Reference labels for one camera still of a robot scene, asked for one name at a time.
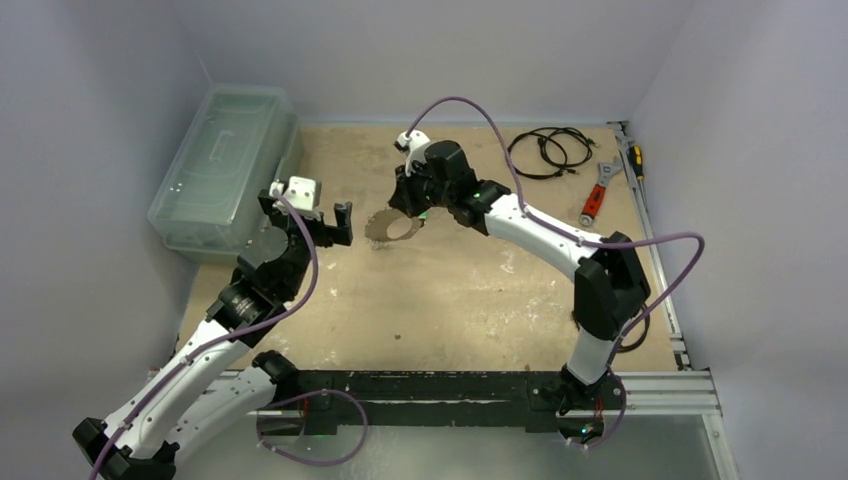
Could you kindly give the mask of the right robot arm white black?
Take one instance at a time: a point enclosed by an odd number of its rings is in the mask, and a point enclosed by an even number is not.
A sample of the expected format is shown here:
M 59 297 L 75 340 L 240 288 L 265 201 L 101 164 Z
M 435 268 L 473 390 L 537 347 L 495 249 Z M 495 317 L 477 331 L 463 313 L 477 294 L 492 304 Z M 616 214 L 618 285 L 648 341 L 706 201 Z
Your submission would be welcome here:
M 461 226 L 512 243 L 571 281 L 578 337 L 563 366 L 563 402 L 584 407 L 610 380 L 610 364 L 625 326 L 650 295 L 641 262 L 628 237 L 602 237 L 562 223 L 521 203 L 506 186 L 479 179 L 452 140 L 400 134 L 405 161 L 395 170 L 391 209 L 409 218 L 431 208 L 447 210 Z

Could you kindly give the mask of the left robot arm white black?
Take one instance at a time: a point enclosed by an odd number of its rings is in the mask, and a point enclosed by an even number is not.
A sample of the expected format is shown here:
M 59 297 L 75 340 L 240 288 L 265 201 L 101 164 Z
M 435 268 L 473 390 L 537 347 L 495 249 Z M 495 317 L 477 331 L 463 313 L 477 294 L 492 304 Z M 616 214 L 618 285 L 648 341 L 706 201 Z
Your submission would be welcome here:
M 171 479 L 192 453 L 248 412 L 292 405 L 305 414 L 315 398 L 335 394 L 303 383 L 302 371 L 275 350 L 257 354 L 228 384 L 215 384 L 312 297 L 318 249 L 353 243 L 349 202 L 334 205 L 329 225 L 316 193 L 274 186 L 258 200 L 270 228 L 239 255 L 229 283 L 184 345 L 122 407 L 75 427 L 90 478 Z

